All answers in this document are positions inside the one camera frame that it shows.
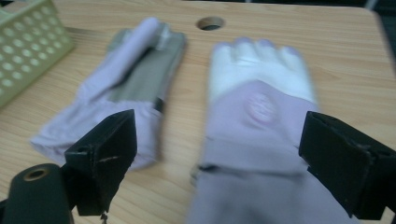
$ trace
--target wooden table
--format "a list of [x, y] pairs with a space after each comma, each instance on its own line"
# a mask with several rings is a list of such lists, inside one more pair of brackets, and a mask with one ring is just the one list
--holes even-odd
[[[32, 150], [29, 138], [72, 102], [78, 85], [104, 58], [110, 38], [148, 16], [168, 22], [189, 42], [165, 108], [161, 161], [127, 174], [110, 207], [111, 223], [183, 223], [193, 194], [191, 168], [202, 152], [210, 50], [238, 36], [299, 49], [322, 112], [396, 149], [394, 65], [382, 26], [370, 11], [171, 0], [57, 0], [55, 5], [77, 47], [0, 109], [0, 200], [7, 197], [14, 175], [49, 162]], [[224, 27], [198, 29], [196, 22], [207, 16], [223, 18]], [[388, 211], [383, 220], [364, 223], [388, 224], [392, 216]], [[75, 218], [76, 223], [100, 222], [77, 213]]]

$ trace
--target green plastic basket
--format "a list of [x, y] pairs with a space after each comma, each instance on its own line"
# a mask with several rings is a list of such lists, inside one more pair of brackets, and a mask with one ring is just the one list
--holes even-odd
[[0, 8], [0, 107], [74, 47], [50, 0], [26, 1], [14, 13]]

